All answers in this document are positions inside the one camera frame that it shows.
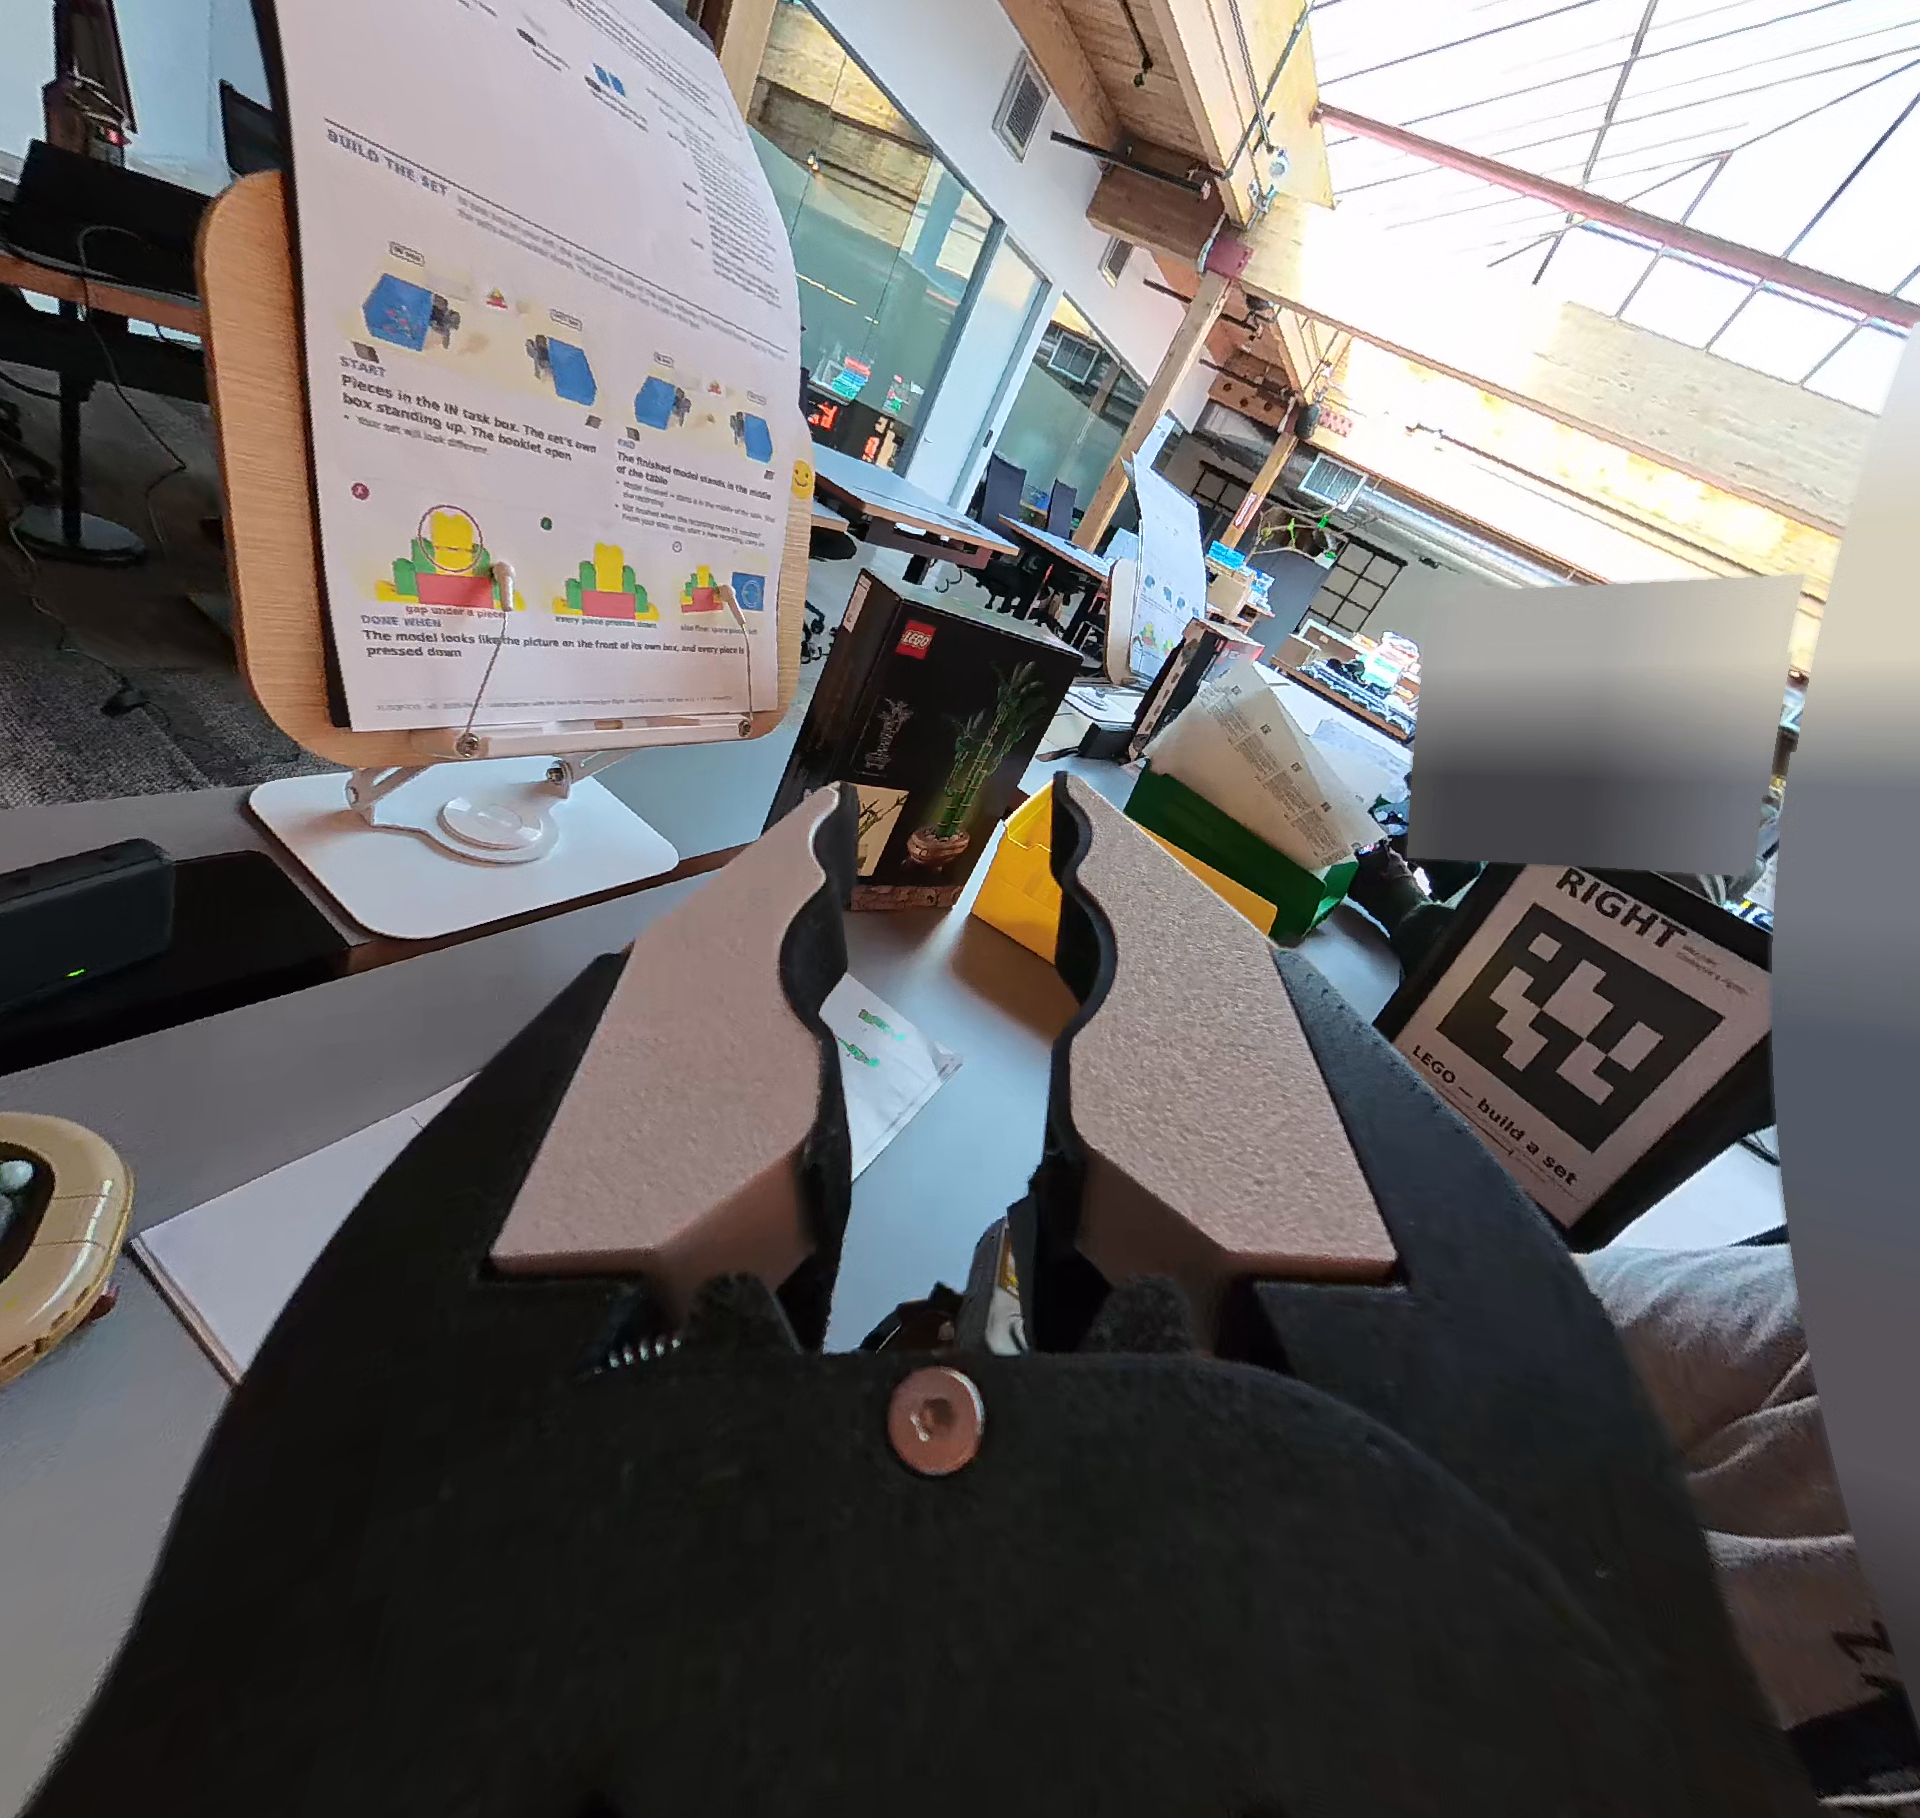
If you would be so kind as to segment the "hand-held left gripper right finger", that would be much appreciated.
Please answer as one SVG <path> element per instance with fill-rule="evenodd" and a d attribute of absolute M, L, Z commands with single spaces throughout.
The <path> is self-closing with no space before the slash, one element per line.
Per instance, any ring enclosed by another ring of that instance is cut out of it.
<path fill-rule="evenodd" d="M 1077 1009 L 1052 1047 L 1029 1184 L 1029 1340 L 1074 1352 L 1135 1277 L 1204 1352 L 1257 1285 L 1395 1285 L 1399 1252 L 1257 926 L 1073 776 L 1050 786 Z"/>

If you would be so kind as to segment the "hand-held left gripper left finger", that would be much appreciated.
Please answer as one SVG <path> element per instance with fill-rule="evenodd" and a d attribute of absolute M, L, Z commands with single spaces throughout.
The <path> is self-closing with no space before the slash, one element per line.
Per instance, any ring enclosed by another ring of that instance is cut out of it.
<path fill-rule="evenodd" d="M 857 800 L 802 799 L 628 952 L 493 1244 L 517 1277 L 641 1277 L 682 1327 L 751 1275 L 822 1346 L 850 1211 L 839 1051 Z"/>

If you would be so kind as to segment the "white bag with green print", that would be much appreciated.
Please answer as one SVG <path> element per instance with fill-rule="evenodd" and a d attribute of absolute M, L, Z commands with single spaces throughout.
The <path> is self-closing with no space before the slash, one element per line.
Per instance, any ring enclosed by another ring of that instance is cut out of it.
<path fill-rule="evenodd" d="M 962 1059 L 853 975 L 826 999 L 824 1021 L 842 1053 L 850 1170 L 858 1180 L 962 1069 Z"/>

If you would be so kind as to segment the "black lego set box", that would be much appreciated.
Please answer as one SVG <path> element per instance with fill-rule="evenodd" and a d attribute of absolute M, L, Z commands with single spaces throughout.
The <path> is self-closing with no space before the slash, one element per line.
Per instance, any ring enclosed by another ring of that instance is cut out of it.
<path fill-rule="evenodd" d="M 768 821 L 850 786 L 853 910 L 946 910 L 1081 671 L 1079 652 L 1042 631 L 864 568 Z"/>

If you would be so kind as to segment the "beige round lego base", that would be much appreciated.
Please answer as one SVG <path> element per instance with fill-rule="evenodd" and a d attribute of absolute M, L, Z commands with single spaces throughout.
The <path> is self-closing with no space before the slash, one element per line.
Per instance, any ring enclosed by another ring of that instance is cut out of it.
<path fill-rule="evenodd" d="M 100 1316 L 133 1221 L 133 1171 L 83 1124 L 3 1112 L 3 1384 Z"/>

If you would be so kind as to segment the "green plastic bin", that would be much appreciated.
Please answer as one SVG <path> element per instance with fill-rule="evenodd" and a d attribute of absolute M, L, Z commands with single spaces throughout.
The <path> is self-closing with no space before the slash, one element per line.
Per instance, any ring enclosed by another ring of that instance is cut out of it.
<path fill-rule="evenodd" d="M 1152 768 L 1139 774 L 1122 809 L 1280 947 L 1296 947 L 1315 932 L 1358 877 L 1354 860 L 1326 872 L 1296 866 L 1210 800 Z"/>

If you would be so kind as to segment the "person's grey clothing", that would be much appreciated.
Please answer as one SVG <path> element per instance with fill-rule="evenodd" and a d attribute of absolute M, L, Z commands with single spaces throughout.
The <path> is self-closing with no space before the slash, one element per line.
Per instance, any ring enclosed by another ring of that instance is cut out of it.
<path fill-rule="evenodd" d="M 1916 1715 L 1840 1499 L 1789 1244 L 1583 1257 L 1764 1696 L 1833 1807 L 1916 1814 Z"/>

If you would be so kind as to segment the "yellow plastic bin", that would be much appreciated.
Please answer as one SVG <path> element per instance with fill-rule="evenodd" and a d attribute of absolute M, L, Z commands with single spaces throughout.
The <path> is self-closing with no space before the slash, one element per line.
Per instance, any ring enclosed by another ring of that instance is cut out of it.
<path fill-rule="evenodd" d="M 1055 959 L 1061 915 L 1061 891 L 1050 864 L 1050 825 L 1050 791 L 1027 799 L 1009 816 L 972 911 L 974 918 L 1009 937 L 1045 963 Z M 1254 923 L 1257 930 L 1273 932 L 1280 915 L 1277 906 L 1155 831 L 1147 831 L 1147 835 Z"/>

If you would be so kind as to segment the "folded paper booklet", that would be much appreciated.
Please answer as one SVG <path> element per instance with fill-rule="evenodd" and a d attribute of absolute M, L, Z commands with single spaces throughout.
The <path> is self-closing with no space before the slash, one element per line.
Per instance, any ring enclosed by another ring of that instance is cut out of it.
<path fill-rule="evenodd" d="M 1366 800 L 1244 657 L 1198 687 L 1153 735 L 1146 765 L 1313 876 L 1385 838 Z"/>

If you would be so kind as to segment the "white stand base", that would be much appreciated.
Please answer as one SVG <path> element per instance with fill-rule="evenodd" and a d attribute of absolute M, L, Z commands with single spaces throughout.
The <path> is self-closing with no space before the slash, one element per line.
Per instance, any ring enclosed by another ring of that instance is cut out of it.
<path fill-rule="evenodd" d="M 290 777 L 247 805 L 359 926 L 398 941 L 547 913 L 680 864 L 580 760 L 555 756 Z"/>

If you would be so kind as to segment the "white paper sheet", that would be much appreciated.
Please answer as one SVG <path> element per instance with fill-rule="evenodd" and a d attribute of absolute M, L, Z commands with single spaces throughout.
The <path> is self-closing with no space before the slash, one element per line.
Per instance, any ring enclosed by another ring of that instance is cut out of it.
<path fill-rule="evenodd" d="M 462 1090 L 455 1080 L 135 1238 L 139 1268 L 228 1386 L 371 1185 Z"/>

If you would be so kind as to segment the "black flat pad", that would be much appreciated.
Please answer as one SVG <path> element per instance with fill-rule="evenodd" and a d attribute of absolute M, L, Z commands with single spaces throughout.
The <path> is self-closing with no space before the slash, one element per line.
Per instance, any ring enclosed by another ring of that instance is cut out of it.
<path fill-rule="evenodd" d="M 79 976 L 3 1021 L 3 1070 L 33 1069 L 333 983 L 350 943 L 267 852 L 178 866 L 171 944 Z"/>

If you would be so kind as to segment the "background instruction sheet stand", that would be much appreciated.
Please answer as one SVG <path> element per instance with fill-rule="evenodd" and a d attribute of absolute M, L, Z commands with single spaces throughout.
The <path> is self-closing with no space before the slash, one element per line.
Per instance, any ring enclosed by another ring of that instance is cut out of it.
<path fill-rule="evenodd" d="M 1187 625 L 1207 614 L 1207 565 L 1198 510 L 1159 471 L 1159 456 L 1179 431 L 1165 412 L 1135 458 L 1126 463 L 1137 533 L 1119 535 L 1107 550 L 1107 625 L 1101 668 L 1113 685 L 1144 687 L 1155 678 Z"/>

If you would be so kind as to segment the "background wooden desk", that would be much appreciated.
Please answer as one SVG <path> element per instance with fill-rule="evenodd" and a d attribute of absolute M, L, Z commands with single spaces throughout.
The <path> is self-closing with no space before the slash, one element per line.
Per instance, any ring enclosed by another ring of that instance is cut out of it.
<path fill-rule="evenodd" d="M 849 519 L 857 541 L 916 560 L 908 582 L 922 582 L 937 560 L 976 572 L 994 557 L 1019 557 L 1018 543 L 991 535 L 886 467 L 826 444 L 812 444 L 810 463 L 816 499 Z"/>

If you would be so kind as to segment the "black device with green light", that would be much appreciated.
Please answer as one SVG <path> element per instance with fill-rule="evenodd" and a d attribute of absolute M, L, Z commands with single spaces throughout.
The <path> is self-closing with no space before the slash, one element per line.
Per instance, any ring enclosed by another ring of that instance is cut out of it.
<path fill-rule="evenodd" d="M 3 876 L 3 1013 L 164 955 L 178 866 L 146 841 L 114 843 Z"/>

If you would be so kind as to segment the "wooden sheet stand board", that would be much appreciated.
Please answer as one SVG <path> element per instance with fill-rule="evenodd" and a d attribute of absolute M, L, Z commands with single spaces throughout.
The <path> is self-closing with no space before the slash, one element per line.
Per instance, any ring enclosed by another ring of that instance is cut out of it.
<path fill-rule="evenodd" d="M 688 713 L 540 725 L 338 728 L 328 705 L 324 610 L 302 313 L 290 196 L 279 171 L 236 181 L 199 233 L 201 341 L 224 488 L 233 625 L 247 685 L 304 750 L 348 771 L 585 760 L 660 746 L 759 740 L 787 717 L 801 687 L 812 535 L 812 450 L 777 465 L 783 514 L 775 684 L 751 713 Z"/>

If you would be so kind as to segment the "printed instruction sheet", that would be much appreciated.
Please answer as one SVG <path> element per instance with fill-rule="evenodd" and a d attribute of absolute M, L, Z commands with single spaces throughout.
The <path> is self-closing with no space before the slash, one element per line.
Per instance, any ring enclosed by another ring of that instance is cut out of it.
<path fill-rule="evenodd" d="M 346 725 L 735 740 L 782 689 L 802 320 L 667 0 L 269 0 Z"/>

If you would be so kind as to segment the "black round stand base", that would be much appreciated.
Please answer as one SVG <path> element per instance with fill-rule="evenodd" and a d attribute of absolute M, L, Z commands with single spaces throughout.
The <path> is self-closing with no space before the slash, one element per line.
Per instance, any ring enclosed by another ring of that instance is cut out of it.
<path fill-rule="evenodd" d="M 83 510 L 83 402 L 94 380 L 58 367 L 58 483 L 45 501 L 24 502 L 13 518 L 13 539 L 30 557 L 106 568 L 139 565 L 152 557 L 149 543 L 133 529 Z"/>

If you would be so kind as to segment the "black monitor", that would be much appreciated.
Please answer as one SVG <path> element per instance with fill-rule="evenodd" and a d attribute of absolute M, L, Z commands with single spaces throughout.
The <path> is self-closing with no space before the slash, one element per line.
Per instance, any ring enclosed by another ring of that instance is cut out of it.
<path fill-rule="evenodd" d="M 210 200 L 181 184 L 33 140 L 13 202 L 4 245 L 135 290 L 195 300 L 197 237 Z"/>

